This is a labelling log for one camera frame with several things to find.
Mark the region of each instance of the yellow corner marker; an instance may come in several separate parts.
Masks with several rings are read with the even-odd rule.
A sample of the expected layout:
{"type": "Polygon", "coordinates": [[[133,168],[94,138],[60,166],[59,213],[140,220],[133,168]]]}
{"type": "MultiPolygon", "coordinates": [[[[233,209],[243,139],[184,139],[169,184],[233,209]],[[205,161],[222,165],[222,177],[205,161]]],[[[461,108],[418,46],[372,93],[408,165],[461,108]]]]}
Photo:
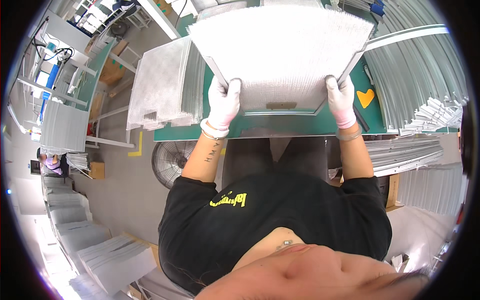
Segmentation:
{"type": "Polygon", "coordinates": [[[138,151],[137,152],[129,152],[128,156],[142,156],[142,137],[144,132],[140,131],[140,138],[138,141],[138,151]]]}
{"type": "Polygon", "coordinates": [[[360,100],[361,106],[363,108],[367,108],[370,102],[375,97],[375,92],[372,89],[368,89],[366,93],[362,93],[361,91],[357,91],[357,97],[360,100]]]}

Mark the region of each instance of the fan guard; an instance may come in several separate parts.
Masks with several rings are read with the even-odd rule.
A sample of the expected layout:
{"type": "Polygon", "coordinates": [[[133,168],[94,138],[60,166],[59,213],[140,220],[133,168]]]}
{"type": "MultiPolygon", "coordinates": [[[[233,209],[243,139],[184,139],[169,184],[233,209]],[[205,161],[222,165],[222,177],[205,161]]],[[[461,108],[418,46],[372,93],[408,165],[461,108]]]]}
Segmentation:
{"type": "Polygon", "coordinates": [[[159,142],[152,153],[152,169],[155,177],[167,189],[181,175],[197,141],[159,142]]]}

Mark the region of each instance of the black pants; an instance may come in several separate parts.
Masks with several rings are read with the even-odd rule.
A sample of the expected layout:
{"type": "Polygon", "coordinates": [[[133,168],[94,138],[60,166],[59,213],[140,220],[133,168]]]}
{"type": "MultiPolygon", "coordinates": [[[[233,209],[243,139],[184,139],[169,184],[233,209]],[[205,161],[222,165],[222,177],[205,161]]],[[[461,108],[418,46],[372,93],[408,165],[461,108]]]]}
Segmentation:
{"type": "Polygon", "coordinates": [[[60,158],[60,166],[58,167],[61,170],[61,175],[62,177],[66,178],[68,177],[68,171],[69,171],[69,165],[67,163],[67,155],[64,154],[60,158]]]}
{"type": "Polygon", "coordinates": [[[295,171],[326,180],[325,138],[292,138],[278,163],[273,162],[268,138],[229,140],[223,164],[222,189],[247,175],[274,170],[295,171]]]}

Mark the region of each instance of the pink glove cuff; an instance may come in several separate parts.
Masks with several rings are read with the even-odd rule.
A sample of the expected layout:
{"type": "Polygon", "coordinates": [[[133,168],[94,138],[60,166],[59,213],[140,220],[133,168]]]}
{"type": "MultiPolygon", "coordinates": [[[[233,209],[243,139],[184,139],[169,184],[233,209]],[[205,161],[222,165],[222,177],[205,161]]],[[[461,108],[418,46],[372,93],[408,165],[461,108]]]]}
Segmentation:
{"type": "Polygon", "coordinates": [[[347,108],[339,111],[332,111],[332,115],[336,120],[336,125],[340,129],[350,128],[357,121],[353,108],[347,108]]]}

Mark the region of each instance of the necklace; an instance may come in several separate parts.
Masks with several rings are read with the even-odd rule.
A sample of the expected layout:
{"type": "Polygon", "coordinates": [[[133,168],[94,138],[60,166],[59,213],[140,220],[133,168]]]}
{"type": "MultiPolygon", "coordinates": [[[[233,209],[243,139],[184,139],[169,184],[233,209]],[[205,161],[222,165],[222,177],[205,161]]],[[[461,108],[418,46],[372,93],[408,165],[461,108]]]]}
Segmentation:
{"type": "Polygon", "coordinates": [[[277,246],[277,247],[276,247],[276,250],[275,250],[275,251],[278,251],[278,250],[282,249],[282,246],[290,245],[290,244],[292,244],[292,243],[293,243],[293,240],[285,240],[285,241],[283,241],[283,243],[282,243],[280,246],[277,246]]]}

